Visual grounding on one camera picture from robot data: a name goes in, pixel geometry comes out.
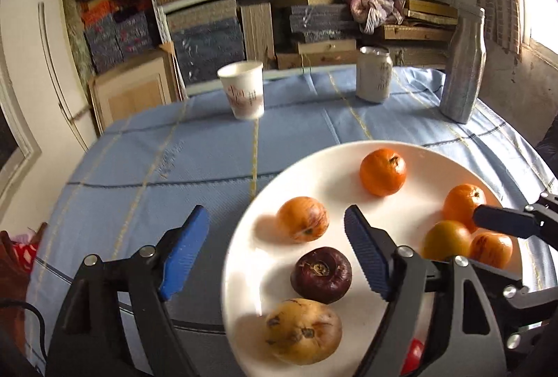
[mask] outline orange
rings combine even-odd
[[[481,204],[486,204],[484,191],[475,185],[464,183],[452,188],[446,196],[442,216],[445,220],[463,223],[471,233],[478,229],[473,221],[473,212]]]
[[[440,221],[428,231],[422,243],[422,257],[446,260],[452,256],[468,256],[471,233],[459,221]]]
[[[367,191],[380,197],[389,196],[405,183],[407,165],[397,152],[378,149],[364,157],[359,175]]]
[[[471,243],[469,257],[483,264],[503,269],[512,258],[512,239],[496,232],[482,232]]]

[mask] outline wall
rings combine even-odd
[[[558,113],[558,69],[525,45],[521,61],[496,43],[486,46],[480,97],[535,146]]]
[[[47,69],[38,23],[39,1],[45,3],[47,33],[51,36],[49,44],[57,75],[66,80],[74,76],[68,72],[70,56],[67,53],[62,56],[58,49],[63,44],[59,38],[63,25],[59,0],[0,0],[0,35],[8,74],[24,118],[42,151],[0,223],[0,229],[9,233],[25,232],[28,227],[37,228],[42,221],[48,221],[63,185],[84,154],[60,111]],[[68,88],[69,97],[77,88],[77,82],[75,87]],[[81,121],[91,138],[90,116]]]

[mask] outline silver water bottle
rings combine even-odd
[[[484,63],[484,9],[460,5],[451,39],[440,111],[455,122],[467,123],[481,89]]]

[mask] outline fabric bundle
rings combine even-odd
[[[343,0],[361,32],[372,35],[383,24],[401,24],[405,0]]]

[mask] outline blue gripper pad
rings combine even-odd
[[[159,294],[164,301],[182,290],[208,232],[209,214],[199,205],[190,214],[188,224],[163,265],[163,282]]]
[[[347,238],[356,254],[358,263],[361,265],[370,289],[380,294],[384,300],[388,301],[391,288],[389,284],[390,268],[387,259],[391,257],[384,255],[381,251],[380,244],[376,242],[372,231],[376,234],[385,234],[388,244],[389,242],[393,243],[393,241],[386,231],[373,229],[356,205],[351,205],[345,211],[344,221],[345,234],[347,234]]]

